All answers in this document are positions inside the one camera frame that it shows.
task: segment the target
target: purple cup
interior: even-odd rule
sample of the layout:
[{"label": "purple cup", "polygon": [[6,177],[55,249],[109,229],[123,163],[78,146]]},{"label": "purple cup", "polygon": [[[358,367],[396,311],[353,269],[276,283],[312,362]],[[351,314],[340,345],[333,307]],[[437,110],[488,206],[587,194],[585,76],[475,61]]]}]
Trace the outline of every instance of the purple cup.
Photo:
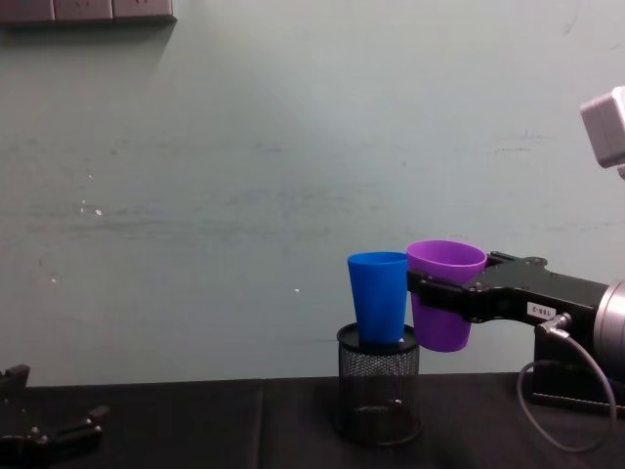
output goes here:
[{"label": "purple cup", "polygon": [[[406,249],[408,269],[433,277],[465,283],[483,271],[487,255],[464,242],[427,239]],[[436,352],[456,352],[467,345],[471,323],[446,310],[422,306],[419,295],[411,293],[412,317],[417,342]]]}]

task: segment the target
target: white label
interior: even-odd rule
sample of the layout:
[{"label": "white label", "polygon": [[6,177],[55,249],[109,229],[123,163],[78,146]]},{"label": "white label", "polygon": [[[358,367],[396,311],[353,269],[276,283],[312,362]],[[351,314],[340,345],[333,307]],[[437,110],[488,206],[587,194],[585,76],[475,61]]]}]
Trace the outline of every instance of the white label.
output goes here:
[{"label": "white label", "polygon": [[557,312],[555,308],[527,302],[527,314],[542,320],[552,320],[556,317]]}]

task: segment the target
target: plastic cup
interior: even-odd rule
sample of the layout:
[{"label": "plastic cup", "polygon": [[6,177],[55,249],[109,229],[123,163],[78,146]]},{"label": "plastic cup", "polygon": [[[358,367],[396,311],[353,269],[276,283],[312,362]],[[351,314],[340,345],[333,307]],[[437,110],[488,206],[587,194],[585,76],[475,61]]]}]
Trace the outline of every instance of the plastic cup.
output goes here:
[{"label": "plastic cup", "polygon": [[[430,239],[410,244],[406,250],[408,269],[433,277],[465,283],[481,272],[487,255],[464,242]],[[412,317],[419,345],[436,352],[456,352],[467,345],[471,323],[446,310],[421,305],[411,294]]]},{"label": "plastic cup", "polygon": [[358,338],[393,344],[403,336],[407,261],[403,252],[365,252],[348,258]]}]

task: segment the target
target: blue cup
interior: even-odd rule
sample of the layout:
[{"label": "blue cup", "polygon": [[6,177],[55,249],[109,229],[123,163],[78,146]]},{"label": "blue cup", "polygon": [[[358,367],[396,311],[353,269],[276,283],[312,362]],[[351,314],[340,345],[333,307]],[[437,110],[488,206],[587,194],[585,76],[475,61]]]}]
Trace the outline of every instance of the blue cup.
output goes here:
[{"label": "blue cup", "polygon": [[396,344],[403,336],[406,315],[406,254],[354,254],[348,268],[360,342]]}]

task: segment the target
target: wall outlet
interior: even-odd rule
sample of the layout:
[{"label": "wall outlet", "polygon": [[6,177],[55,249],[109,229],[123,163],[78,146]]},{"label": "wall outlet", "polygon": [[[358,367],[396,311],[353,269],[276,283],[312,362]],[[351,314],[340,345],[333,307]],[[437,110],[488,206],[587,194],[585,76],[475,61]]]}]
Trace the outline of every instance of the wall outlet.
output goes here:
[{"label": "wall outlet", "polygon": [[52,0],[0,0],[0,23],[54,21]]},{"label": "wall outlet", "polygon": [[175,19],[175,0],[113,0],[116,19],[171,18]]},{"label": "wall outlet", "polygon": [[54,0],[57,21],[105,21],[113,19],[111,0]]}]

